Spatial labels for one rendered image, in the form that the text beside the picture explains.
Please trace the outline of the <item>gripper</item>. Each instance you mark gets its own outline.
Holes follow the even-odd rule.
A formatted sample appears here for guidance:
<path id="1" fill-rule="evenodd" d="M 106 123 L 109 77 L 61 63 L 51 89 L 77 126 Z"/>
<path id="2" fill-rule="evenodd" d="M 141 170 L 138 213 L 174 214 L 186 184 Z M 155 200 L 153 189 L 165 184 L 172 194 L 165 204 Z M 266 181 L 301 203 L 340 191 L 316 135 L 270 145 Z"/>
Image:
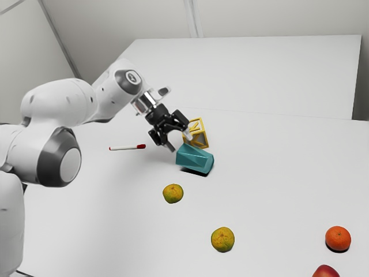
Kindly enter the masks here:
<path id="1" fill-rule="evenodd" d="M 181 111 L 175 110 L 172 114 L 164 104 L 159 104 L 145 116 L 146 121 L 152 126 L 149 136 L 157 146 L 163 146 L 170 152 L 175 152 L 175 147 L 168 141 L 166 134 L 172 130 L 181 131 L 185 139 L 193 139 L 189 129 L 189 120 Z"/>

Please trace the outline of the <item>teal faceted mug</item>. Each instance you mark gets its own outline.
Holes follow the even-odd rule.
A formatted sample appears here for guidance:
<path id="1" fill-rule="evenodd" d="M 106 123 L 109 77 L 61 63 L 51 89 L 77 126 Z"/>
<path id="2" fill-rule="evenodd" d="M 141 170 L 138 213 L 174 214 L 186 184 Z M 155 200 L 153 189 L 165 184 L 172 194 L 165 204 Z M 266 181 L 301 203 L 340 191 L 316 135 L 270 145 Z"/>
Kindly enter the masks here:
<path id="1" fill-rule="evenodd" d="M 208 174 L 214 165 L 214 156 L 203 149 L 189 144 L 182 144 L 176 152 L 175 163 L 178 166 Z"/>

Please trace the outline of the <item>white marker with red cap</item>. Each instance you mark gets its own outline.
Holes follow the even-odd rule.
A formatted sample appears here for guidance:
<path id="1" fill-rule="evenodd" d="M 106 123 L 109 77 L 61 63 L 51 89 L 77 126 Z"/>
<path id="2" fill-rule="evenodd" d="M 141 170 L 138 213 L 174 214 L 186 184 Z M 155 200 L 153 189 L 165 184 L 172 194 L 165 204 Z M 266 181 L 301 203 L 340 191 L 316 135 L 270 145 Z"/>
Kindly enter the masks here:
<path id="1" fill-rule="evenodd" d="M 134 150 L 134 149 L 145 149 L 145 144 L 137 144 L 137 145 L 123 145 L 123 146 L 116 146 L 116 147 L 109 147 L 110 151 L 124 151 L 124 150 Z"/>

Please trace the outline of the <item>yellow-green citrus fruit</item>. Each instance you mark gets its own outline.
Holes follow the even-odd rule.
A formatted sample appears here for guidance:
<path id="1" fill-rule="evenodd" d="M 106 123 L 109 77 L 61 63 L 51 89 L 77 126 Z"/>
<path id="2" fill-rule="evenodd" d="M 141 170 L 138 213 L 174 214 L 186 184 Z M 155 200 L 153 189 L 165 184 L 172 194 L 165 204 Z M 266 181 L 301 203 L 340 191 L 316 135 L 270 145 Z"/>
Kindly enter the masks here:
<path id="1" fill-rule="evenodd" d="M 220 227 L 213 231 L 210 241 L 212 246 L 220 253 L 229 252 L 235 243 L 235 235 L 228 227 Z"/>
<path id="2" fill-rule="evenodd" d="M 163 197 L 169 204 L 174 204 L 183 198 L 183 188 L 178 184 L 169 184 L 163 189 Z"/>

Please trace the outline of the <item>orange mandarin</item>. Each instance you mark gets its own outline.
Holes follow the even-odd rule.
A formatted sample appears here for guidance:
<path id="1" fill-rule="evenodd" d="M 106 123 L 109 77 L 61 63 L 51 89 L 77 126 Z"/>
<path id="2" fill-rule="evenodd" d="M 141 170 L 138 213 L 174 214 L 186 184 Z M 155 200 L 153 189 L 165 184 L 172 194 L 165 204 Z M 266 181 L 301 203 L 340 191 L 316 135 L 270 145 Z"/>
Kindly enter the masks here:
<path id="1" fill-rule="evenodd" d="M 350 232 L 342 226 L 333 226 L 326 231 L 326 245 L 337 252 L 344 252 L 349 249 L 352 242 Z"/>

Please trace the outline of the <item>red apple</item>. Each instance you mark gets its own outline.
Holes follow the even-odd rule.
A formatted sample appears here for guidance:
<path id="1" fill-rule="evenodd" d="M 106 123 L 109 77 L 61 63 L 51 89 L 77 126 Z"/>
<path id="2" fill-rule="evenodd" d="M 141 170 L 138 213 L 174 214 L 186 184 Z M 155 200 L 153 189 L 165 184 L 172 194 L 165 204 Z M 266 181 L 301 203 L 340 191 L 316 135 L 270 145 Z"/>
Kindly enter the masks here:
<path id="1" fill-rule="evenodd" d="M 314 271 L 312 277 L 340 277 L 340 274 L 333 267 L 322 264 Z"/>

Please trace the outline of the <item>yellow open-frame cube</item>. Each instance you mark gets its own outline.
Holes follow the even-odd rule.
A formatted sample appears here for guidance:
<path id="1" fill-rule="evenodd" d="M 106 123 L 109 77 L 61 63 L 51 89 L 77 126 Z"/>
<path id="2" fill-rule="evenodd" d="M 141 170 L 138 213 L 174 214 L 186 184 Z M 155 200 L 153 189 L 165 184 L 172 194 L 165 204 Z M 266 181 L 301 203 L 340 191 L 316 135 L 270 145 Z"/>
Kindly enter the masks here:
<path id="1" fill-rule="evenodd" d="M 192 140 L 188 140 L 185 135 L 182 135 L 183 142 L 200 149 L 208 148 L 209 143 L 202 118 L 191 119 L 188 127 Z"/>

